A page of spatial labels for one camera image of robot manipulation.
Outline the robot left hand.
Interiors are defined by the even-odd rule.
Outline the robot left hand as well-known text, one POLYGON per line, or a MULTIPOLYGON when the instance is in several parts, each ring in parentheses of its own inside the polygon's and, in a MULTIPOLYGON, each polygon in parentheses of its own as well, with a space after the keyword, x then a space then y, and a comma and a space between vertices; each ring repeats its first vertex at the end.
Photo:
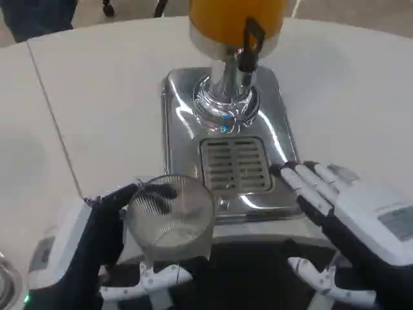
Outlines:
POLYGON ((171 185, 131 183, 106 196, 77 198, 56 230, 41 239, 28 272, 25 309, 102 309, 158 293, 193 280, 191 261, 139 264, 131 287, 103 286, 99 271, 112 268, 123 248, 121 210, 134 196, 147 198, 166 215, 167 202, 177 197, 171 185))

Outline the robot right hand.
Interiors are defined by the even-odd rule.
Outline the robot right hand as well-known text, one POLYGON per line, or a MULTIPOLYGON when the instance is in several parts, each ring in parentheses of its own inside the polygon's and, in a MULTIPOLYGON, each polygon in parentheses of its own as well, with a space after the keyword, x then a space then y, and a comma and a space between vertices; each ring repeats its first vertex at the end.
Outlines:
POLYGON ((336 248, 322 271, 292 254, 295 274, 328 299, 360 309, 412 308, 412 200, 316 161, 273 164, 305 216, 336 248))

